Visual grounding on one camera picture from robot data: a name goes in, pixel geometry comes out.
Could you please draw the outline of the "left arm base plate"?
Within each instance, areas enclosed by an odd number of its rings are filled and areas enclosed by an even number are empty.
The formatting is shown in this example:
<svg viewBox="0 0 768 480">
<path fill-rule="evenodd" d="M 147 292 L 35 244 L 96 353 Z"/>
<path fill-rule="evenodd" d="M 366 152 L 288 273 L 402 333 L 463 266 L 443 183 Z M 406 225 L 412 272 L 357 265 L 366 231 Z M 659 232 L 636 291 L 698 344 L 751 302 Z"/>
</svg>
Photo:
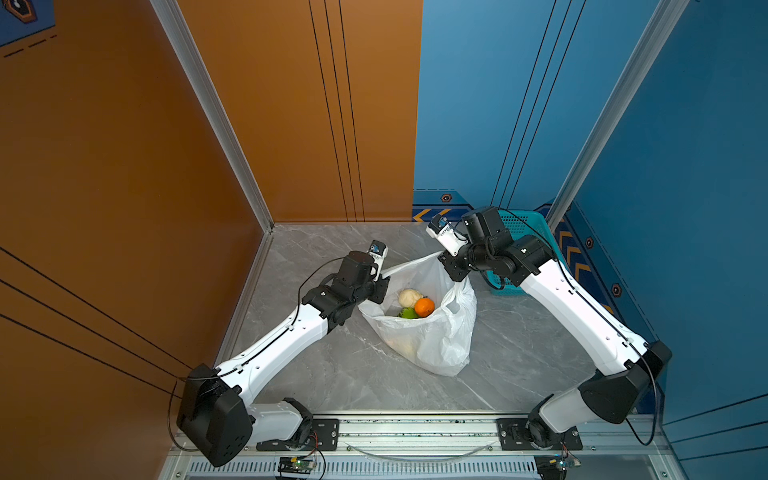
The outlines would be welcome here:
<svg viewBox="0 0 768 480">
<path fill-rule="evenodd" d="M 318 448 L 323 453 L 336 451 L 338 447 L 340 420 L 338 418 L 315 418 L 302 442 L 271 440 L 256 444 L 260 452 L 307 452 Z"/>
</svg>

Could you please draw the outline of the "green lime fruit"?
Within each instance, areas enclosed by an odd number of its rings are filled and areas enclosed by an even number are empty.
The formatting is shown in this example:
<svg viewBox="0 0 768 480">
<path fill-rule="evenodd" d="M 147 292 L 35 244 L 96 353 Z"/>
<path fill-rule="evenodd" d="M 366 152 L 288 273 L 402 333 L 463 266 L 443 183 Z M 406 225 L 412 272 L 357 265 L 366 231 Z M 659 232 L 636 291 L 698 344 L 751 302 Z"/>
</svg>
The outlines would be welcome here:
<svg viewBox="0 0 768 480">
<path fill-rule="evenodd" d="M 420 315 L 416 312 L 414 307 L 408 307 L 408 308 L 402 309 L 402 311 L 399 314 L 399 317 L 403 319 L 411 320 L 411 319 L 419 319 Z"/>
</svg>

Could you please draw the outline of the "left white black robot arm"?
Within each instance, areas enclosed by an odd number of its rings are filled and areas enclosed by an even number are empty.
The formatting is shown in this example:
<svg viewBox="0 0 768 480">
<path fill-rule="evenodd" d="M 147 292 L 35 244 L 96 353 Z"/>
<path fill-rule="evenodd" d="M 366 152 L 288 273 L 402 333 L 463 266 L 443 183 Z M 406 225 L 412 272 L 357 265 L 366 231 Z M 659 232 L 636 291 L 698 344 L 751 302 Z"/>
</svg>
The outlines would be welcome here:
<svg viewBox="0 0 768 480">
<path fill-rule="evenodd" d="M 302 448 L 311 440 L 312 413 L 287 397 L 258 404 L 264 387 L 302 351 L 343 325 L 365 301 L 386 296 L 382 273 L 388 249 L 373 241 L 351 251 L 337 272 L 299 297 L 296 309 L 249 348 L 214 368 L 201 364 L 185 379 L 176 424 L 214 467 L 221 467 L 251 443 L 283 442 Z"/>
</svg>

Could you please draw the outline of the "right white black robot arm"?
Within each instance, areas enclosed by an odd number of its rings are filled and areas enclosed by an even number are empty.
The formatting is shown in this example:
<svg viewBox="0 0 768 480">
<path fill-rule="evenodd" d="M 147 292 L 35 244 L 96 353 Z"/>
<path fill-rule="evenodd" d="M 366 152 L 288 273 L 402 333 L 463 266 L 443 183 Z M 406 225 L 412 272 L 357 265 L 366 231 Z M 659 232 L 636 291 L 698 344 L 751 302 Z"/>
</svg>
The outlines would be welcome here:
<svg viewBox="0 0 768 480">
<path fill-rule="evenodd" d="M 592 377 L 545 398 L 529 413 L 528 441 L 549 449 L 582 423 L 627 423 L 646 393 L 659 391 L 657 380 L 672 358 L 671 350 L 630 330 L 579 286 L 543 235 L 513 237 L 501 214 L 490 206 L 463 215 L 464 233 L 438 215 L 427 231 L 442 245 L 438 259 L 452 280 L 462 281 L 472 271 L 490 272 L 501 283 L 521 288 L 560 322 L 594 363 Z"/>
</svg>

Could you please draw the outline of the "white plastic bag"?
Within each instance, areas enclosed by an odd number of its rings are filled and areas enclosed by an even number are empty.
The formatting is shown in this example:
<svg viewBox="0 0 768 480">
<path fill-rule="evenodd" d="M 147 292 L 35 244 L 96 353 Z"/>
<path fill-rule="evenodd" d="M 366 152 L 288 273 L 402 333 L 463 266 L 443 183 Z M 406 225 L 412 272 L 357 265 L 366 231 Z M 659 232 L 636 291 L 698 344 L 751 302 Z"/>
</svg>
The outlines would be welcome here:
<svg viewBox="0 0 768 480">
<path fill-rule="evenodd" d="M 454 377 L 469 364 L 477 297 L 468 279 L 451 280 L 436 253 L 383 272 L 390 279 L 382 303 L 358 306 L 380 339 L 414 365 L 436 375 Z M 413 289 L 435 303 L 429 316 L 400 316 L 400 294 Z"/>
</svg>

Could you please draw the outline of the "teal plastic basket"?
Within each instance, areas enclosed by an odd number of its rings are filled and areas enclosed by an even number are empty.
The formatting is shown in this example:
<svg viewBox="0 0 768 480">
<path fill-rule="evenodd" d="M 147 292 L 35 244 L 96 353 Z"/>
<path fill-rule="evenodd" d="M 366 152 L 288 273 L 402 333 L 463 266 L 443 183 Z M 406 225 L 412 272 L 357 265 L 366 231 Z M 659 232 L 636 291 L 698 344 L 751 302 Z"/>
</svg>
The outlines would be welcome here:
<svg viewBox="0 0 768 480">
<path fill-rule="evenodd" d="M 556 255 L 564 270 L 569 272 L 565 257 L 560 251 L 560 247 L 557 245 L 557 241 L 550 231 L 545 217 L 541 213 L 500 209 L 499 215 L 513 239 L 513 246 L 519 251 L 519 256 L 529 257 L 530 260 L 532 260 L 534 255 L 541 257 L 544 253 L 544 244 L 547 244 L 549 256 Z M 484 275 L 493 295 L 526 295 L 521 287 L 515 285 L 508 278 L 501 278 L 493 271 L 485 272 Z"/>
</svg>

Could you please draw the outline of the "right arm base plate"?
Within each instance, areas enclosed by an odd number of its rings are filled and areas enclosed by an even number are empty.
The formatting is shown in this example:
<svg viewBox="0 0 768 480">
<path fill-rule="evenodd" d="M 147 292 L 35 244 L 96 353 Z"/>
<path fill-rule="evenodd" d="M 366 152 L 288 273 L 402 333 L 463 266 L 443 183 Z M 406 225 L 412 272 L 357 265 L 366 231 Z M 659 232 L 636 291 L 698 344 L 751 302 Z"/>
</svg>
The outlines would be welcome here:
<svg viewBox="0 0 768 480">
<path fill-rule="evenodd" d="M 575 427 L 564 433 L 556 433 L 538 420 L 522 417 L 505 417 L 496 420 L 501 448 L 505 451 L 556 450 L 565 447 L 580 451 L 583 443 Z"/>
</svg>

